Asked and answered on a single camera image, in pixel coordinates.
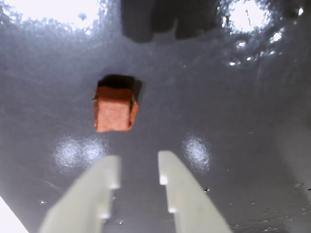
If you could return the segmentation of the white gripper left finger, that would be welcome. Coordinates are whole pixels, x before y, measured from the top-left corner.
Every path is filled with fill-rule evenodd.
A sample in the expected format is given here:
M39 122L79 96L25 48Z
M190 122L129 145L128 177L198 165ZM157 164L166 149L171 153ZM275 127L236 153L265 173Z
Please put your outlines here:
M99 233L121 187L121 159L105 156L86 170L47 212L40 233Z

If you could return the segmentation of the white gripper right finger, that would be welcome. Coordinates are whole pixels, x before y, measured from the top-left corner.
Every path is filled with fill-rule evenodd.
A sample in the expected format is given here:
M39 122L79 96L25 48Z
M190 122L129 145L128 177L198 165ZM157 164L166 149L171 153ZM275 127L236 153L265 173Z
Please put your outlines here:
M231 232L225 218L176 154L159 151L158 172L177 233Z

